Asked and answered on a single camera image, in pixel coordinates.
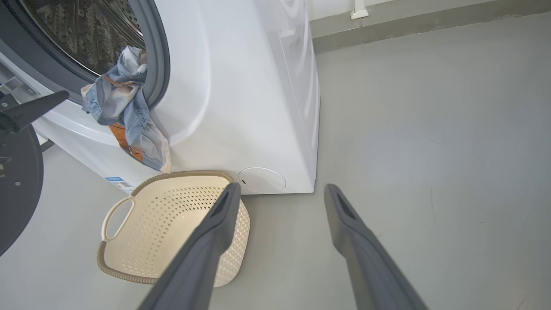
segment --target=light blue cloth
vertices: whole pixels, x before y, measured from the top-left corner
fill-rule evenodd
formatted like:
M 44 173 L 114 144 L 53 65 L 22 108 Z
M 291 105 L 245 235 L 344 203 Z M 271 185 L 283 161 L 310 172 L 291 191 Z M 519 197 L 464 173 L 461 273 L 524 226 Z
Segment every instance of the light blue cloth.
M 142 154 L 142 162 L 170 173 L 168 141 L 149 119 L 149 108 L 142 85 L 147 75 L 145 52 L 127 46 L 117 65 L 82 88 L 82 110 L 90 113 L 100 125 L 119 123 L 132 150 Z

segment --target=basket hole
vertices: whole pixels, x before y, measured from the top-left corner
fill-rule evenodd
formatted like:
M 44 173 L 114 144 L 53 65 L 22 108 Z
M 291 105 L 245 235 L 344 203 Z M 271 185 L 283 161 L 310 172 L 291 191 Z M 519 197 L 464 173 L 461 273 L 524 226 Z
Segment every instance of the basket hole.
M 109 223 L 107 224 L 107 237 L 112 239 L 115 237 L 115 234 L 117 233 L 118 229 L 121 227 L 122 222 L 124 222 L 126 215 L 130 211 L 130 208 L 132 207 L 131 201 L 125 201 L 120 207 L 118 207 L 113 215 L 111 216 L 111 219 L 109 220 Z

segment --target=front-loading washing machine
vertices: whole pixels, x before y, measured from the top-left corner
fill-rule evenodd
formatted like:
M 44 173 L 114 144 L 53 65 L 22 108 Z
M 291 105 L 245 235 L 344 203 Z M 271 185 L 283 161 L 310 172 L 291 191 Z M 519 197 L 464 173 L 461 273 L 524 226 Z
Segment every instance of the front-loading washing machine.
M 2 0 L 0 29 L 0 83 L 16 81 L 16 99 L 70 93 L 35 130 L 122 189 L 160 172 L 81 111 L 80 89 L 132 45 L 147 51 L 143 92 L 173 172 L 222 170 L 243 194 L 313 192 L 320 89 L 304 0 Z

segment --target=brown braided rim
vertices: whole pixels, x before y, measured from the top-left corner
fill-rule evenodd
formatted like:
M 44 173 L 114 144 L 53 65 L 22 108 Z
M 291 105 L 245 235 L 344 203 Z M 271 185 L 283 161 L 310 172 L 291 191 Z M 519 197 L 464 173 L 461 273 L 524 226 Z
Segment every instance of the brown braided rim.
M 217 171 L 217 170 L 195 170 L 195 171 L 182 171 L 182 172 L 173 172 L 171 174 L 161 174 L 157 175 L 156 177 L 152 177 L 145 182 L 141 183 L 132 193 L 131 196 L 136 197 L 138 193 L 144 189 L 147 185 L 164 179 L 171 179 L 171 178 L 180 178 L 180 177 L 197 177 L 197 176 L 210 176 L 210 177 L 222 177 L 226 180 L 228 180 L 230 183 L 234 182 L 234 179 L 223 171 Z M 107 246 L 107 242 L 101 241 L 100 248 L 98 249 L 98 267 L 101 271 L 105 272 L 106 274 L 110 276 L 117 277 L 119 279 L 123 279 L 126 281 L 132 281 L 136 283 L 142 283 L 142 284 L 155 284 L 157 282 L 156 277 L 142 277 L 142 276 L 136 276 L 136 275 L 130 275 L 125 274 L 124 272 L 120 272 L 118 270 L 115 270 L 105 264 L 105 247 Z

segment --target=plastic basket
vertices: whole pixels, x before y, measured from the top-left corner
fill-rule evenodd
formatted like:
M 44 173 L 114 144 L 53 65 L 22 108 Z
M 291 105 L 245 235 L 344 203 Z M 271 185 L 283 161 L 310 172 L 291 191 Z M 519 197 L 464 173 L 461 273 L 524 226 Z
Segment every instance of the plastic basket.
M 153 177 L 115 204 L 101 228 L 98 266 L 127 281 L 155 284 L 193 230 L 233 178 L 213 170 L 176 172 Z M 114 237 L 107 226 L 124 202 L 132 206 Z M 234 238 L 218 263 L 214 287 L 239 272 L 249 238 L 249 213 L 240 202 Z

